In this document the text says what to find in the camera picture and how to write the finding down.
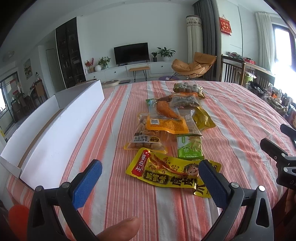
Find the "ceiling light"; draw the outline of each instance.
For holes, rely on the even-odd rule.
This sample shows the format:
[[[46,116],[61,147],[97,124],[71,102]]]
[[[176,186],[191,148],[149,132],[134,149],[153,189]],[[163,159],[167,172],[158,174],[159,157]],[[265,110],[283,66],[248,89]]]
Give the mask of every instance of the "ceiling light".
[[[10,58],[12,58],[12,56],[15,54],[14,51],[9,51],[8,53],[6,53],[4,56],[3,56],[3,62],[6,62],[8,61]]]

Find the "white vase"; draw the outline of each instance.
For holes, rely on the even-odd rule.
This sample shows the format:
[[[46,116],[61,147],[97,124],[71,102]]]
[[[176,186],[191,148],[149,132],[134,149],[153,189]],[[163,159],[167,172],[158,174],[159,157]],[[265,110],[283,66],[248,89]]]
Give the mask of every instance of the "white vase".
[[[101,65],[97,65],[95,68],[94,68],[95,71],[101,71],[102,70],[102,66]]]

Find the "striped bedsheet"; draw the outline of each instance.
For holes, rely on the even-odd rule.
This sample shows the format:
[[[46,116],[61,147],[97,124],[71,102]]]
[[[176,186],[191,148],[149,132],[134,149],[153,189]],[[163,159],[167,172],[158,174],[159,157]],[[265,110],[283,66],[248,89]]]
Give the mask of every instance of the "striped bedsheet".
[[[136,151],[123,146],[136,129],[137,114],[147,112],[145,99],[173,92],[177,81],[151,81],[104,90],[100,105],[78,141],[61,183],[71,181],[93,160],[103,164],[103,173],[80,214],[96,234],[121,220],[138,216],[142,225],[134,240],[201,240],[220,210],[212,199],[194,196],[189,188],[160,188],[125,174]],[[206,99],[202,107],[216,127],[202,134],[204,156],[222,164],[228,181],[244,188],[266,187],[271,207],[285,189],[276,184],[277,169],[260,148],[269,138],[289,155],[296,155],[292,142],[279,130],[286,121],[268,104],[245,88],[232,83],[198,81]],[[176,141],[167,143],[168,155],[177,156]],[[15,202],[30,206],[33,191],[10,176],[7,189]],[[58,217],[68,237],[72,234],[62,212]],[[228,238],[235,234],[243,210]]]

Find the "red chinese calendar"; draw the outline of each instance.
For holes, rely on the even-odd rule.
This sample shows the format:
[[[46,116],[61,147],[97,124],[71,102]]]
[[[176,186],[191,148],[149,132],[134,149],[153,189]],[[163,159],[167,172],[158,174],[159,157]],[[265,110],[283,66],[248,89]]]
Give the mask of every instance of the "red chinese calendar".
[[[219,20],[220,20],[220,30],[221,30],[221,32],[231,36],[232,31],[231,31],[229,21],[224,19],[224,18],[219,18]]]

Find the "purple rug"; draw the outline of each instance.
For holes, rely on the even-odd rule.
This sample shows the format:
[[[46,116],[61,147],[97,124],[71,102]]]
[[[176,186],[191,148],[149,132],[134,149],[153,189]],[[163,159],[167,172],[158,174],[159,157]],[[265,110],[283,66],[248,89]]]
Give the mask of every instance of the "purple rug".
[[[166,79],[165,78],[171,78],[172,76],[171,75],[167,75],[167,76],[162,76],[162,77],[160,77],[159,78],[159,80],[161,80],[161,81],[166,81]],[[180,80],[178,77],[173,77],[173,78],[171,78],[171,80]]]

